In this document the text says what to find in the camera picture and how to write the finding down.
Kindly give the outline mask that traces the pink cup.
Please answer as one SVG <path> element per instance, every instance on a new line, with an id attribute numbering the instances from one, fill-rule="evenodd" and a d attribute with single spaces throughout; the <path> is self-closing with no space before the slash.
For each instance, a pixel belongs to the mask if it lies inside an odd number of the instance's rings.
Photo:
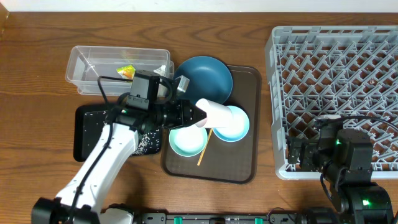
<path id="1" fill-rule="evenodd" d="M 226 128 L 233 120 L 231 109 L 214 101 L 202 98 L 195 106 L 206 113 L 206 118 L 195 123 L 199 128 Z"/>

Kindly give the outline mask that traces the pile of rice grains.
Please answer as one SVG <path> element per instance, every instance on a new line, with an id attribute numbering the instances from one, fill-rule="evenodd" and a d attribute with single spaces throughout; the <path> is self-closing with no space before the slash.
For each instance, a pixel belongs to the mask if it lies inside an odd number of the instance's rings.
<path id="1" fill-rule="evenodd" d="M 107 117 L 107 111 L 90 111 L 85 112 L 81 116 L 80 123 L 82 133 L 75 137 L 75 140 L 81 140 L 74 147 L 76 152 L 83 160 L 85 160 L 94 149 L 95 144 L 101 136 L 103 126 Z M 162 131 L 157 129 L 142 136 L 138 148 L 131 156 L 144 156 L 157 154 L 161 150 Z"/>

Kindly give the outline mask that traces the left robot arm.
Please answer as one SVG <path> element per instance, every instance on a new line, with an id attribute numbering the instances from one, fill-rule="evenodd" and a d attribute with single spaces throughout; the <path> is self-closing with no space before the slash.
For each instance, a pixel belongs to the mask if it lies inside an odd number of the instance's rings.
<path id="1" fill-rule="evenodd" d="M 105 103 L 101 136 L 76 176 L 53 200 L 38 199 L 32 223 L 133 223 L 134 213 L 122 206 L 101 210 L 123 164 L 151 131 L 185 128 L 206 118 L 189 100 L 179 99 L 189 85 L 185 76 L 172 80 L 141 70 L 129 82 L 129 92 L 115 104 Z"/>

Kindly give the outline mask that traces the light blue bowl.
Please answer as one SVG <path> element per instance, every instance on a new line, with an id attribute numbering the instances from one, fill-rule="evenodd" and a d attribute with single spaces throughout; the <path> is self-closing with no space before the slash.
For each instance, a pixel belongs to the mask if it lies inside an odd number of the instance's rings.
<path id="1" fill-rule="evenodd" d="M 213 133 L 222 141 L 237 142 L 248 133 L 250 122 L 244 110 L 237 106 L 228 106 L 233 115 L 232 123 L 227 128 L 215 128 Z"/>

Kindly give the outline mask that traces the yellow green snack wrapper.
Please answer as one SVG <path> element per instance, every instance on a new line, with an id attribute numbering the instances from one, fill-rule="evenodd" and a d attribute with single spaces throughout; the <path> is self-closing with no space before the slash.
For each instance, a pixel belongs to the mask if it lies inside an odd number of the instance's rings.
<path id="1" fill-rule="evenodd" d="M 116 69 L 117 73 L 124 79 L 132 80 L 134 78 L 136 69 L 132 65 L 126 65 Z"/>

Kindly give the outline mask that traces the mint green bowl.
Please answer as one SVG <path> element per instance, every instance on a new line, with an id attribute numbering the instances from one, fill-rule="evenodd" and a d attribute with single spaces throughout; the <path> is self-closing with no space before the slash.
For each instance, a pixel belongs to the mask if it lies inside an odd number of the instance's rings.
<path id="1" fill-rule="evenodd" d="M 208 141 L 208 133 L 205 128 L 195 125 L 173 129 L 169 134 L 169 144 L 172 150 L 179 156 L 193 157 L 204 150 Z"/>

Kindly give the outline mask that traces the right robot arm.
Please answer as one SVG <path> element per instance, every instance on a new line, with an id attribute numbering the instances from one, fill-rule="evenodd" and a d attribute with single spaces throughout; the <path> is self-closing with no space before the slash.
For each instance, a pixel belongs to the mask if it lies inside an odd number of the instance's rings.
<path id="1" fill-rule="evenodd" d="M 308 208 L 296 223 L 397 223 L 387 191 L 371 180 L 373 145 L 342 122 L 323 123 L 318 139 L 288 139 L 288 162 L 320 173 L 332 208 Z"/>

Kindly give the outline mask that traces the white tissue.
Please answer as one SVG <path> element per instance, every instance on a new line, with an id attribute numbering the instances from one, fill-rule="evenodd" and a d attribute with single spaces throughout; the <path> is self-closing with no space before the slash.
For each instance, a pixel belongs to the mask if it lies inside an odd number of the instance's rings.
<path id="1" fill-rule="evenodd" d="M 166 76 L 166 66 L 165 65 L 161 65 L 159 68 L 156 68 L 155 70 L 154 70 L 154 73 L 156 73 L 156 74 L 158 74 L 158 75 L 160 75 L 160 76 L 163 76 L 163 77 L 165 77 Z"/>

